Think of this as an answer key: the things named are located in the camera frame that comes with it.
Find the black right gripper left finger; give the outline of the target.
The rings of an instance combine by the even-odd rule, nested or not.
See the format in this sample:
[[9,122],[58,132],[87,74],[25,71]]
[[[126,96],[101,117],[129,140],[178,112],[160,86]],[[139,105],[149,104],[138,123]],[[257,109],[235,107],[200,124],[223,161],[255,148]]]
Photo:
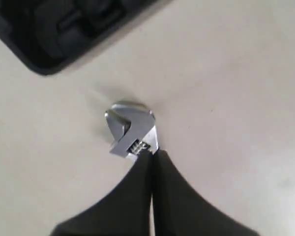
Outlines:
[[58,224],[53,236],[148,236],[152,155],[143,151],[123,180],[89,209]]

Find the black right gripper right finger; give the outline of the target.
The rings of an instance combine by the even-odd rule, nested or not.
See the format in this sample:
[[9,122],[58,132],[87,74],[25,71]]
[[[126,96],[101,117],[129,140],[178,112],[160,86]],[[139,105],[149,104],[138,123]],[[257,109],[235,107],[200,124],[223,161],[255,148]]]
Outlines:
[[256,236],[186,181],[164,150],[153,157],[152,201],[157,236]]

